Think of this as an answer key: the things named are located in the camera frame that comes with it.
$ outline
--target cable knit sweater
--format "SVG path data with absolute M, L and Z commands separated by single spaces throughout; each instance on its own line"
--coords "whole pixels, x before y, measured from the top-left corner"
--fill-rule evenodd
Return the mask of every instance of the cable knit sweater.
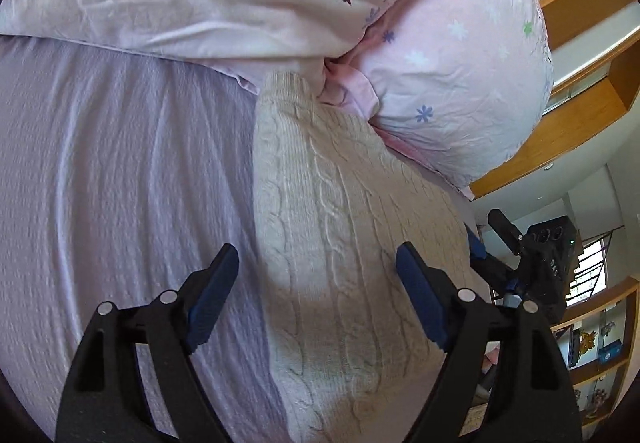
M 270 369 L 291 438 L 353 442 L 444 358 L 396 275 L 396 248 L 411 241 L 470 285 L 463 223 L 367 122 L 316 102 L 292 74 L 270 76 L 258 99 L 254 209 Z

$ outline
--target cream sweater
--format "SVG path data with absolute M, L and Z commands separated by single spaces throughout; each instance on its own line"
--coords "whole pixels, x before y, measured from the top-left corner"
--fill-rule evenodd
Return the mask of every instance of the cream sweater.
M 255 119 L 271 374 L 293 441 L 351 443 L 407 381 L 442 365 L 396 275 L 396 248 L 411 241 L 468 286 L 465 228 L 440 188 L 298 76 L 272 75 Z

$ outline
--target window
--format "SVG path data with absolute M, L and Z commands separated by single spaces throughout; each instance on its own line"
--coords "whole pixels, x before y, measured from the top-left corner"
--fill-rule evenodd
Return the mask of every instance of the window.
M 568 306 L 586 300 L 607 287 L 607 250 L 612 234 L 607 232 L 585 243 L 584 253 L 578 257 L 580 267 L 566 296 Z

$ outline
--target camera lens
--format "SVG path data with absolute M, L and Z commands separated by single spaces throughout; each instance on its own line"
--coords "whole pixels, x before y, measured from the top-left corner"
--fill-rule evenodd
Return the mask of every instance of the camera lens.
M 540 232 L 538 234 L 538 242 L 539 243 L 546 243 L 549 240 L 549 235 L 551 232 L 549 232 L 549 229 L 544 229 L 542 230 L 542 232 Z

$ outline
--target pink fabric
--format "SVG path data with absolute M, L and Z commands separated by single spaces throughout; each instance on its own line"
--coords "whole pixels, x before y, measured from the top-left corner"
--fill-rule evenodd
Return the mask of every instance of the pink fabric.
M 553 85 L 538 0 L 398 0 L 325 74 L 323 102 L 469 197 L 529 137 Z

